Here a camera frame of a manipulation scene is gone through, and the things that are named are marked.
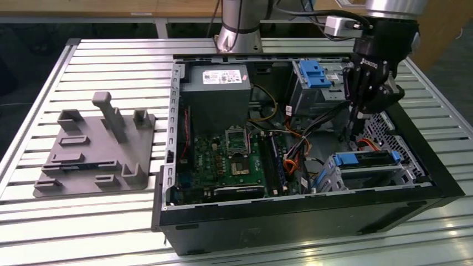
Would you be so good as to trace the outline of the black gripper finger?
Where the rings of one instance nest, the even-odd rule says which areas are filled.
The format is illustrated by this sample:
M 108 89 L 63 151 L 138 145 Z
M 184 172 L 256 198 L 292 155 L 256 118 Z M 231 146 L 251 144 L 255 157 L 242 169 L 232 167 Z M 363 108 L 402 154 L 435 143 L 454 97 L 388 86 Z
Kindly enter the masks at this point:
M 343 132 L 346 142 L 356 141 L 358 135 L 364 130 L 366 121 L 374 116 L 364 110 L 364 96 L 371 86 L 374 70 L 372 67 L 354 67 L 343 70 L 346 98 L 350 101 L 350 116 Z
M 375 114 L 386 111 L 406 96 L 404 89 L 396 84 L 394 73 L 388 75 L 384 84 L 368 88 L 362 98 L 362 106 L 359 107 L 359 118 L 368 119 Z

